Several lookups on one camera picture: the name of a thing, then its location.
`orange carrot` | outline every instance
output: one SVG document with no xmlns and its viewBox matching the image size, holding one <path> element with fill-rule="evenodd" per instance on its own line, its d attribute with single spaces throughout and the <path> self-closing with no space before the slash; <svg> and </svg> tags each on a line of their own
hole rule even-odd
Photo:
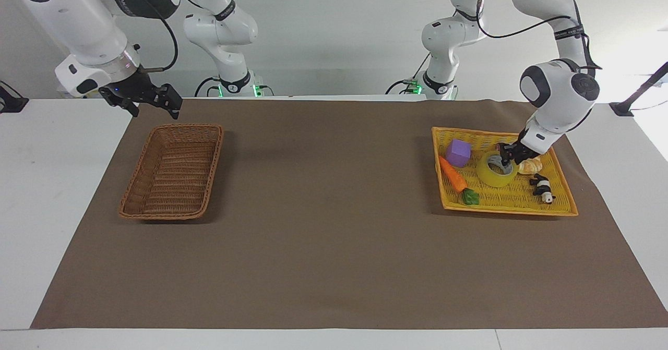
<svg viewBox="0 0 668 350">
<path fill-rule="evenodd" d="M 457 170 L 455 170 L 452 165 L 450 165 L 448 160 L 439 155 L 438 162 L 441 164 L 441 170 L 443 170 L 443 173 L 446 174 L 448 181 L 450 181 L 450 184 L 458 194 L 462 193 L 466 188 L 468 188 L 466 180 L 457 172 Z"/>
</svg>

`purple cube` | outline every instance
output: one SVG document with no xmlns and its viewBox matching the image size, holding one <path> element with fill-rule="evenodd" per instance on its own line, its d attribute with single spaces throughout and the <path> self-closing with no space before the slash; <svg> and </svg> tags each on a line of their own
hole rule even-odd
<svg viewBox="0 0 668 350">
<path fill-rule="evenodd" d="M 466 141 L 454 139 L 446 150 L 446 160 L 457 167 L 465 167 L 471 159 L 471 144 Z"/>
</svg>

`brown wicker basket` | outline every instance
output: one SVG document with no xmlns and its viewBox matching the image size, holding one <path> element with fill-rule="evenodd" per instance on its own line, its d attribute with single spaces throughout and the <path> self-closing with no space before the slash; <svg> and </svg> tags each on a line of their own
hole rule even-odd
<svg viewBox="0 0 668 350">
<path fill-rule="evenodd" d="M 222 146 L 213 124 L 154 128 L 121 199 L 119 215 L 136 220 L 191 220 L 207 210 Z"/>
</svg>

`yellow tray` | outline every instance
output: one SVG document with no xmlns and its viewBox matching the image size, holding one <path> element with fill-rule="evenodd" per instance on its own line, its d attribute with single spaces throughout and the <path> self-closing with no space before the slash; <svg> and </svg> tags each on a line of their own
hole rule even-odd
<svg viewBox="0 0 668 350">
<path fill-rule="evenodd" d="M 484 153 L 493 150 L 497 143 L 513 143 L 518 134 L 475 131 L 472 129 L 433 127 L 432 138 L 434 140 L 434 158 L 436 158 L 436 174 L 438 175 L 438 186 L 441 190 L 441 203 L 443 208 L 449 210 L 465 210 L 469 212 L 509 213 L 509 214 L 532 214 L 532 215 L 578 215 L 575 200 L 570 193 L 564 172 L 561 170 L 559 161 L 556 159 L 554 149 L 550 148 L 548 153 L 541 157 L 543 170 L 541 175 L 550 179 L 553 195 L 556 196 L 554 203 L 546 204 L 539 196 L 533 196 L 532 186 L 529 180 L 532 176 L 518 175 L 509 186 L 493 188 L 482 183 L 475 173 L 475 167 Z M 465 167 L 455 167 L 466 179 L 469 188 L 480 194 L 480 205 L 465 205 L 447 178 L 442 174 L 438 162 L 438 156 L 445 157 L 446 148 L 453 141 L 460 139 L 472 146 L 471 160 Z"/>
</svg>

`yellow tape roll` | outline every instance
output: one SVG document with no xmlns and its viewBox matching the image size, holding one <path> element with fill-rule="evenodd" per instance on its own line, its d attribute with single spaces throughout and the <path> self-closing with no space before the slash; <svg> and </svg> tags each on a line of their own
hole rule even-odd
<svg viewBox="0 0 668 350">
<path fill-rule="evenodd" d="M 508 169 L 504 175 L 493 171 L 490 168 L 490 165 L 496 165 L 501 170 L 504 169 L 503 164 L 501 164 L 501 155 L 499 155 L 499 152 L 495 150 L 489 151 L 485 153 L 478 162 L 478 167 L 476 169 L 478 178 L 488 186 L 496 188 L 508 186 L 508 184 L 515 179 L 515 176 L 517 176 L 518 167 L 515 162 L 510 163 L 509 167 L 511 167 L 512 170 L 510 171 L 510 169 Z"/>
</svg>

